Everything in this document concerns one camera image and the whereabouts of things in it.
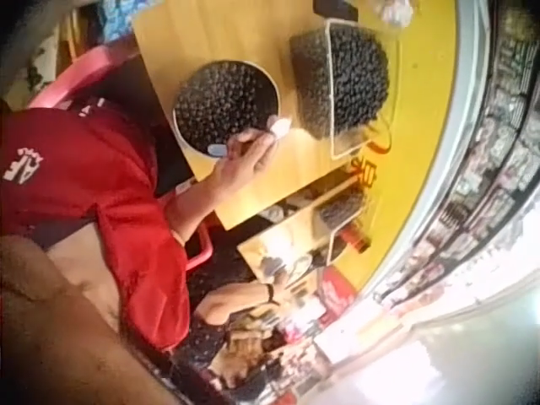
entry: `black wristband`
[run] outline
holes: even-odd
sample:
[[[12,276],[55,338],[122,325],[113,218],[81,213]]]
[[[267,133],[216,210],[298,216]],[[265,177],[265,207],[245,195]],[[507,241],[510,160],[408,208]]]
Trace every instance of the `black wristband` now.
[[[273,284],[266,283],[265,285],[267,286],[267,289],[268,289],[268,303],[269,304],[279,305],[279,303],[274,301],[274,299],[273,299],[273,296],[274,296],[274,286],[273,286]]]
[[[266,283],[265,284],[267,286],[267,289],[268,289],[268,302],[273,302],[273,284],[270,284],[270,283]]]

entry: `pink chair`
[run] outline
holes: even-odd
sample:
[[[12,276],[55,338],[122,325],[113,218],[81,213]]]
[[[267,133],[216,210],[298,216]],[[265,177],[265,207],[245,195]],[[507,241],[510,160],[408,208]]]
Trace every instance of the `pink chair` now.
[[[107,46],[97,46],[77,58],[58,78],[45,87],[29,104],[28,108],[55,108],[72,99],[77,92],[95,84],[108,73],[138,54],[136,44],[131,40],[119,40]],[[162,207],[175,195],[175,191],[159,199]],[[191,257],[187,270],[201,265],[213,254],[212,241],[207,226],[202,223],[197,228],[201,252]]]

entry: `scoop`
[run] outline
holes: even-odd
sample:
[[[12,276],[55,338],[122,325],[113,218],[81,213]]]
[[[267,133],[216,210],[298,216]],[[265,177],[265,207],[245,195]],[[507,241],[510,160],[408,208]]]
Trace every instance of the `scoop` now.
[[[279,140],[289,133],[292,122],[293,121],[290,118],[278,118],[268,128],[268,131],[274,134],[276,140]],[[208,145],[207,151],[208,154],[214,158],[224,158],[227,156],[227,145],[222,143],[212,143],[211,145]]]
[[[290,118],[278,118],[270,128],[268,128],[268,131],[273,133],[276,136],[276,139],[281,139],[289,133],[292,123],[293,120]]]

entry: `bowl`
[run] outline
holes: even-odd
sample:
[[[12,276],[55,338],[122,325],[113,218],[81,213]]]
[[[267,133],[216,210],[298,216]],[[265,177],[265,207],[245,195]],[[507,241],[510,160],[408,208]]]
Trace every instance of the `bowl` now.
[[[267,129],[279,114],[278,86],[252,62],[216,61],[201,66],[182,84],[172,111],[179,142],[212,158],[211,145],[226,145],[247,128]]]

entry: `red t-shirt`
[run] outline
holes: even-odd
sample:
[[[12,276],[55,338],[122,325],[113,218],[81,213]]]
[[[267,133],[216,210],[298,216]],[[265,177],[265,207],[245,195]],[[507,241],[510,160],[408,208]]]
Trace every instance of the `red t-shirt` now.
[[[186,253],[154,198],[154,148],[118,111],[33,109],[2,119],[2,234],[98,224],[127,323],[160,350],[187,334]]]

